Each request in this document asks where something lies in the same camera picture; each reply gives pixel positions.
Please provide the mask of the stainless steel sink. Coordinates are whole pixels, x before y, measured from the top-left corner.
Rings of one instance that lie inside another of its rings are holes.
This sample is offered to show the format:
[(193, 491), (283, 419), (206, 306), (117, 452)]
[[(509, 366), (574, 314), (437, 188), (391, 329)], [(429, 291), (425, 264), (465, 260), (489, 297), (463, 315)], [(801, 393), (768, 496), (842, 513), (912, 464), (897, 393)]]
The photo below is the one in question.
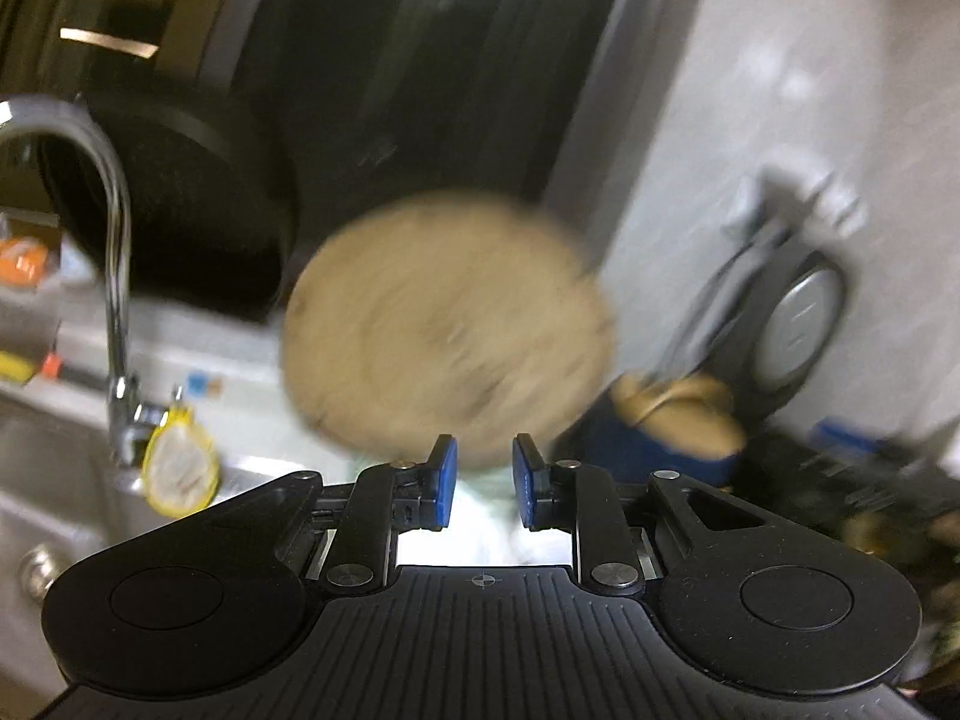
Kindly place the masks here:
[(64, 690), (41, 629), (44, 595), (75, 562), (167, 518), (112, 463), (103, 431), (2, 400), (2, 715), (29, 718)]

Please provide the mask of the yellow rimmed mesh strainer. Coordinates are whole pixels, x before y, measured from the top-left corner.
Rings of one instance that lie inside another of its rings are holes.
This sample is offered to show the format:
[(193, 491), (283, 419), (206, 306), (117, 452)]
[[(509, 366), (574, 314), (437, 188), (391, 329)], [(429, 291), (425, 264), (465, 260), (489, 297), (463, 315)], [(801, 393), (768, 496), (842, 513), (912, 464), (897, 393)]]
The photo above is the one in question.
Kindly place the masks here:
[(189, 406), (167, 410), (146, 444), (140, 479), (146, 504), (163, 517), (189, 517), (212, 504), (220, 462), (213, 439)]

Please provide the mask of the orange package on sill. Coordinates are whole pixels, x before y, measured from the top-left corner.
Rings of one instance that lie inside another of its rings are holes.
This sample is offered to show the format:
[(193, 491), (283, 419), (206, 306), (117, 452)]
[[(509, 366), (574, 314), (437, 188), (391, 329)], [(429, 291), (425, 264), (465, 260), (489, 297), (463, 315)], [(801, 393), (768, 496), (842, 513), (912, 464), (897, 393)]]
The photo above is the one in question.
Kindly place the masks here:
[(50, 250), (34, 238), (5, 238), (0, 244), (0, 283), (14, 289), (37, 289), (46, 279)]

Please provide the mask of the black silver appliance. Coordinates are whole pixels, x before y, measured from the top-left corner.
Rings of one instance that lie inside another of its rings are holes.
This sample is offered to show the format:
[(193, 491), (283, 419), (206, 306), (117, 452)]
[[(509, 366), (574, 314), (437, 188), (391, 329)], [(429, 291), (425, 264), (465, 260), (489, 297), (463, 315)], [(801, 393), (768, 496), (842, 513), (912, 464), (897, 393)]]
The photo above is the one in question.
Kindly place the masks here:
[(697, 366), (726, 385), (743, 426), (757, 426), (799, 394), (838, 332), (850, 291), (843, 263), (797, 234), (743, 282)]

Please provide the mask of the dark blue rice cooker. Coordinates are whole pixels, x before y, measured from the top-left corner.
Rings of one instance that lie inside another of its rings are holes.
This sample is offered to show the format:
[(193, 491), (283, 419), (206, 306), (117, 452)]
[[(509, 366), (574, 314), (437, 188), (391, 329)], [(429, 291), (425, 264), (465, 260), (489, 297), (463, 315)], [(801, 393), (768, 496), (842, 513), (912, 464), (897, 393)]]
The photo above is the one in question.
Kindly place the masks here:
[(617, 377), (551, 449), (553, 461), (599, 466), (641, 484), (670, 470), (722, 488), (747, 444), (726, 385), (706, 374), (652, 382)]

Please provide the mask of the black colander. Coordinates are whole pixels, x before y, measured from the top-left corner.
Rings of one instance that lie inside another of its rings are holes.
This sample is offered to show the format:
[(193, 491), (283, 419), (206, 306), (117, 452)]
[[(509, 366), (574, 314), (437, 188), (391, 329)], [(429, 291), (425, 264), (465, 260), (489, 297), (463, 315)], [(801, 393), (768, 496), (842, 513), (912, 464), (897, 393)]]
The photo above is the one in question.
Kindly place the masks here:
[(127, 179), (130, 286), (259, 320), (281, 296), (295, 243), (295, 176), (249, 104), (198, 89), (85, 94)]

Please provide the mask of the round wooden cutting board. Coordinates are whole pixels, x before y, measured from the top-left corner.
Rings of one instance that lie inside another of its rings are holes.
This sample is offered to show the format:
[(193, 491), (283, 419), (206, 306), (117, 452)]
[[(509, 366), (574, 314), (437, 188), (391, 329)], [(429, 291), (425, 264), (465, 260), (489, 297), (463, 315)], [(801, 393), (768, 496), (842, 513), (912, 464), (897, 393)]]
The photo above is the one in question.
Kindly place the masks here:
[(615, 314), (583, 244), (488, 192), (430, 192), (347, 224), (299, 273), (280, 346), (302, 422), (368, 457), (451, 434), (470, 468), (558, 437), (601, 393)]

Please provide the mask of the chrome kitchen faucet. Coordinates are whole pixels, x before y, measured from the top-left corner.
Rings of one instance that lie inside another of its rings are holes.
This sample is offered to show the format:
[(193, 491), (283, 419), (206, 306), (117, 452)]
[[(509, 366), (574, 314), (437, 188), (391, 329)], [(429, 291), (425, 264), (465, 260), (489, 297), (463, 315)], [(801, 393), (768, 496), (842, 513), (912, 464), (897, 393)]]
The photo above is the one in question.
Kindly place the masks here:
[(112, 455), (122, 466), (143, 463), (146, 443), (167, 415), (166, 406), (140, 397), (128, 367), (128, 272), (132, 213), (121, 160), (104, 130), (78, 104), (44, 94), (2, 99), (2, 140), (49, 135), (85, 153), (98, 172), (107, 205), (104, 294), (107, 325), (107, 432)]

